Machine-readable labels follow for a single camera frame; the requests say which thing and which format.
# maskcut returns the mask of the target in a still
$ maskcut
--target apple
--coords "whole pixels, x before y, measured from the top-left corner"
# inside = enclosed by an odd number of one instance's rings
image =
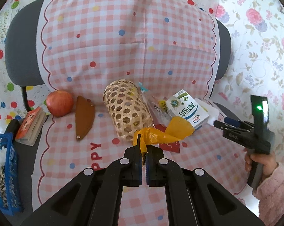
[[[62,117],[70,113],[73,105],[73,96],[66,91],[51,92],[46,99],[46,106],[55,117]]]

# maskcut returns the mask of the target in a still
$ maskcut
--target milk carton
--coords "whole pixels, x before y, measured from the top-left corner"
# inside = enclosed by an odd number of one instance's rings
[[[191,123],[197,129],[206,123],[209,115],[185,90],[180,90],[171,98],[166,100],[168,114],[170,116],[180,116]]]

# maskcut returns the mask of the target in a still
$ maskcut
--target woven bamboo basket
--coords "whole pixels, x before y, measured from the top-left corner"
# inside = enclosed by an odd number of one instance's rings
[[[133,141],[136,130],[152,125],[152,117],[135,84],[128,80],[118,80],[108,85],[103,93],[103,101],[113,119],[117,135]]]

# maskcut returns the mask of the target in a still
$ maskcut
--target gingham cloth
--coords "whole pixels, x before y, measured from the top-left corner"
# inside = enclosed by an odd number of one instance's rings
[[[216,21],[174,0],[45,0],[37,32],[41,75],[54,91],[96,104],[88,135],[75,138],[75,114],[50,117],[32,175],[36,209],[86,167],[103,168],[132,144],[119,140],[103,101],[114,80],[142,82],[159,99],[185,89],[208,98],[219,61]],[[246,185],[242,147],[203,125],[181,141],[181,167],[204,168],[231,193]],[[168,225],[164,188],[124,188],[118,225]]]

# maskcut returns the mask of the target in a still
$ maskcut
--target pink sleeve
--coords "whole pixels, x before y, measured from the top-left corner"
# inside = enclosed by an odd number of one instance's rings
[[[259,202],[259,218],[266,226],[274,226],[284,214],[284,166],[278,167],[265,179],[253,195]]]

